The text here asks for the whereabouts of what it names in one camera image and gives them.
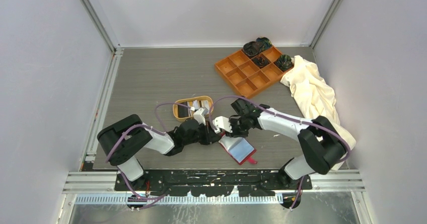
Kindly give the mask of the red card holder wallet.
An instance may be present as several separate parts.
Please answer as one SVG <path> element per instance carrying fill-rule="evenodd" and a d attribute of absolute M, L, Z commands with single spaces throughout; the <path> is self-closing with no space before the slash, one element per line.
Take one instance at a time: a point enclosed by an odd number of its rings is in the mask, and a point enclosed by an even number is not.
<path fill-rule="evenodd" d="M 256 148 L 245 138 L 233 138 L 224 135 L 219 140 L 219 143 L 239 165 L 246 162 L 252 165 L 258 164 L 258 162 L 252 158 L 252 155 L 256 153 Z"/>

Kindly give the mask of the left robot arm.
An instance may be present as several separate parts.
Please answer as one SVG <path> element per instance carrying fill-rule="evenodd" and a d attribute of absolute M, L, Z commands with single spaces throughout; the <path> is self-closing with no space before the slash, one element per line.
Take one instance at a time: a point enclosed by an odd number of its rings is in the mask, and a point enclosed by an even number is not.
<path fill-rule="evenodd" d="M 208 123 L 199 123 L 195 119 L 186 120 L 173 130 L 161 132 L 132 114 L 102 129 L 97 140 L 106 154 L 106 162 L 125 175 L 130 187 L 141 190 L 146 186 L 147 177 L 135 155 L 142 148 L 173 156 L 182 152 L 187 145 L 210 145 L 221 137 Z"/>

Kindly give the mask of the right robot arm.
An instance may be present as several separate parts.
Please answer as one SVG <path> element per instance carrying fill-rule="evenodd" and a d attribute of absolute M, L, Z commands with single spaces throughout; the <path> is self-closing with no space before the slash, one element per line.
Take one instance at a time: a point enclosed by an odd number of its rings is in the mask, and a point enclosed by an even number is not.
<path fill-rule="evenodd" d="M 285 114 L 264 104 L 238 98 L 231 107 L 236 112 L 229 118 L 230 136 L 246 137 L 250 129 L 269 130 L 299 142 L 302 155 L 281 167 L 280 184 L 294 188 L 305 175 L 325 175 L 344 160 L 350 148 L 332 123 L 323 116 L 307 119 Z"/>

